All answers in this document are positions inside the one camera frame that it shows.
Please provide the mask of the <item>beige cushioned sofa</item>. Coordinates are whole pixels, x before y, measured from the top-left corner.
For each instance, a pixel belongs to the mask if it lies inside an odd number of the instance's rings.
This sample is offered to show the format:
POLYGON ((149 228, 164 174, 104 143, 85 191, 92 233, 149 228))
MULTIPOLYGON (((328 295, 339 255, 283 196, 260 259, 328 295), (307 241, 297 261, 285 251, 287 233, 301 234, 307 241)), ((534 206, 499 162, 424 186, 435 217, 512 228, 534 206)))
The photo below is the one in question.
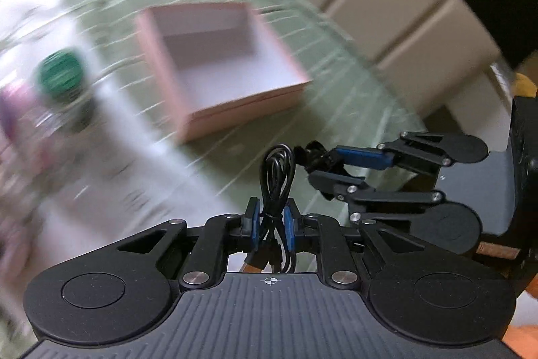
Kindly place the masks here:
POLYGON ((464 0, 308 0, 354 41, 421 116, 447 107, 474 135, 508 129, 500 49, 464 0))

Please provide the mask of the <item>green lid glass jar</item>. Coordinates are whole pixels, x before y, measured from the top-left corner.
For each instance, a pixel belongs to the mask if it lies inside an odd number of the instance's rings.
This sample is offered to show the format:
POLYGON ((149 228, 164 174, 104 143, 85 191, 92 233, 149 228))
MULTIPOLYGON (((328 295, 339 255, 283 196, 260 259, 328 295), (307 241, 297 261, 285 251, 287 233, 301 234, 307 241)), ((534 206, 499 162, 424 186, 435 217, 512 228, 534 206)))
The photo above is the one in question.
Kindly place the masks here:
POLYGON ((81 132, 90 125, 97 107, 78 51, 51 53, 36 65, 34 77, 38 99, 65 130, 81 132))

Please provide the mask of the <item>white embroidered cloth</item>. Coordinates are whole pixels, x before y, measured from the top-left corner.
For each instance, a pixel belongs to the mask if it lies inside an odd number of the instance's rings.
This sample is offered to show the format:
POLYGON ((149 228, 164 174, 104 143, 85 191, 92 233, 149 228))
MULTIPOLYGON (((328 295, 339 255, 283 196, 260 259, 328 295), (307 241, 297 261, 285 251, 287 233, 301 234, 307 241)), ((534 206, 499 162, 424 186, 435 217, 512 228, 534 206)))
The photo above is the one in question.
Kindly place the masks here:
POLYGON ((180 151, 165 120, 132 30, 99 20, 87 32, 60 0, 1 0, 1 88, 24 81, 44 111, 39 123, 43 173, 17 167, 1 133, 1 331, 16 356, 35 342, 23 309, 28 283, 46 268, 182 218, 200 225, 236 213, 257 193, 239 174, 241 147, 211 137, 202 150, 180 151), (36 65, 74 48, 94 92, 96 114, 81 132, 65 130, 38 99, 36 65))

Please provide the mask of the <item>purple felt toy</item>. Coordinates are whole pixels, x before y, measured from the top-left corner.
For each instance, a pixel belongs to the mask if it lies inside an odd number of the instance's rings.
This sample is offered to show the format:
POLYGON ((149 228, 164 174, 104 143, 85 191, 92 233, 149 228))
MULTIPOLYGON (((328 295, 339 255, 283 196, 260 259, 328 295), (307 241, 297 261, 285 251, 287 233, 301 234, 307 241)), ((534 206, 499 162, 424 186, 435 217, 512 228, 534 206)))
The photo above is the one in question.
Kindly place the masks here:
POLYGON ((14 149, 16 167, 30 179, 38 178, 45 167, 44 137, 39 131, 43 116, 36 94, 24 81, 1 88, 1 128, 14 149))

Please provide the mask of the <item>pink cardboard box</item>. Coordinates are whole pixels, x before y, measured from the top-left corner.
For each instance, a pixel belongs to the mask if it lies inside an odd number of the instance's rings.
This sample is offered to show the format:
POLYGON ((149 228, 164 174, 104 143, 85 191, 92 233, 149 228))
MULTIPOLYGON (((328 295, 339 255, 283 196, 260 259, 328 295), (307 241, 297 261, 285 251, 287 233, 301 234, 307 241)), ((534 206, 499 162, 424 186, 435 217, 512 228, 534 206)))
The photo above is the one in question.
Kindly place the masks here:
POLYGON ((293 107, 311 82, 250 4, 154 6, 134 25, 180 144, 293 107))

